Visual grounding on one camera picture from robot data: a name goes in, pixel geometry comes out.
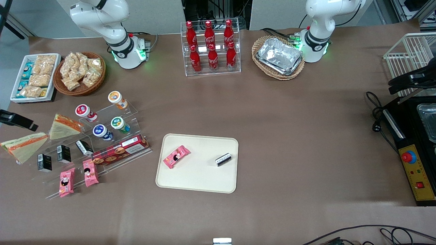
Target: floor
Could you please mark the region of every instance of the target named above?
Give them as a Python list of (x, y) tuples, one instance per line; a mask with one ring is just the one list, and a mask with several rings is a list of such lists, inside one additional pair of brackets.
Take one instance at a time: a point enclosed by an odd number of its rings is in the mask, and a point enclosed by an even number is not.
[[(389, 0), (377, 0), (387, 24), (398, 22)], [(39, 37), (84, 37), (56, 0), (14, 0), (10, 13)], [(374, 3), (370, 5), (358, 26), (380, 25)], [(29, 54), (27, 39), (21, 40), (4, 29), (0, 36), (0, 109), (7, 109), (23, 56)]]

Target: foil container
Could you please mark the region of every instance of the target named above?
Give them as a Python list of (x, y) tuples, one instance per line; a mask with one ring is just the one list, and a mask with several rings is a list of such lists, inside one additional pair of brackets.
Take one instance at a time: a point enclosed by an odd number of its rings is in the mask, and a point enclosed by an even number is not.
[(274, 37), (265, 41), (256, 58), (280, 74), (290, 76), (302, 61), (303, 53)]

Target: white robotic arm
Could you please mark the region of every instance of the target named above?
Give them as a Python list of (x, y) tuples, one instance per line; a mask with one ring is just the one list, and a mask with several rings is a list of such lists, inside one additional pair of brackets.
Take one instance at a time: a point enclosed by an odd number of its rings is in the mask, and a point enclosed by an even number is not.
[(129, 18), (125, 0), (81, 0), (70, 7), (70, 16), (77, 26), (103, 36), (121, 67), (132, 69), (146, 60), (144, 39), (129, 36), (121, 25)]
[(364, 5), (366, 0), (307, 0), (306, 12), (312, 18), (309, 30), (302, 30), (301, 51), (309, 63), (321, 59), (335, 28), (333, 16), (350, 14)]

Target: red emergency stop button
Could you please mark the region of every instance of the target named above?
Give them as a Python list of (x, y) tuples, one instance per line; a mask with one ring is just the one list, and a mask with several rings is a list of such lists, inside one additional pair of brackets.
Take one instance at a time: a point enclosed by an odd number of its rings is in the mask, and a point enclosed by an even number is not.
[(416, 163), (416, 155), (413, 151), (408, 150), (401, 154), (401, 159), (407, 163), (414, 164)]
[(424, 183), (423, 182), (417, 182), (416, 183), (416, 188), (418, 188), (418, 189), (424, 188)]

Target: wicker basket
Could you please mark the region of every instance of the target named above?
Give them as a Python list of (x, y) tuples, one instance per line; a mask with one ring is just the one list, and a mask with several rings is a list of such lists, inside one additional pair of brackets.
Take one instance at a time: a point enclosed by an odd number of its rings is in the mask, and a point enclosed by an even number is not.
[[(260, 62), (257, 58), (256, 58), (256, 53), (257, 51), (259, 51), (259, 49), (263, 46), (263, 44), (265, 43), (265, 41), (268, 38), (273, 38), (274, 36), (264, 36), (259, 38), (256, 42), (254, 42), (253, 47), (251, 48), (251, 56), (253, 58), (254, 63), (268, 76), (281, 80), (281, 81), (286, 81), (286, 80), (291, 80), (294, 77), (296, 77), (301, 70), (304, 67), (304, 58), (303, 60), (300, 62), (300, 64), (297, 66), (297, 68), (295, 69), (295, 71), (291, 74), (291, 76), (285, 76), (283, 74), (280, 74), (278, 71), (272, 69), (271, 67), (267, 66), (266, 64)], [(281, 37), (275, 37), (278, 38), (280, 41), (282, 41), (283, 43), (287, 44), (287, 45), (291, 45), (290, 42), (286, 41), (285, 39), (281, 38)]]
[(61, 61), (61, 63), (59, 63), (58, 67), (56, 68), (56, 71), (54, 72), (53, 84), (54, 84), (54, 87), (59, 92), (63, 93), (64, 95), (72, 95), (72, 96), (88, 95), (88, 94), (94, 92), (103, 83), (103, 80), (105, 79), (105, 73), (106, 73), (105, 60), (100, 55), (98, 55), (96, 53), (82, 52), (82, 54), (86, 55), (86, 57), (88, 57), (90, 59), (100, 58), (100, 60), (102, 62), (102, 67), (103, 67), (102, 75), (97, 80), (97, 82), (90, 88), (88, 88), (85, 84), (82, 83), (82, 80), (83, 80), (83, 78), (82, 78), (79, 80), (80, 86), (73, 89), (73, 91), (69, 91), (67, 89), (67, 87), (64, 85), (64, 83), (62, 82), (62, 75), (61, 75), (60, 69), (61, 69), (62, 65), (64, 64), (65, 60)]

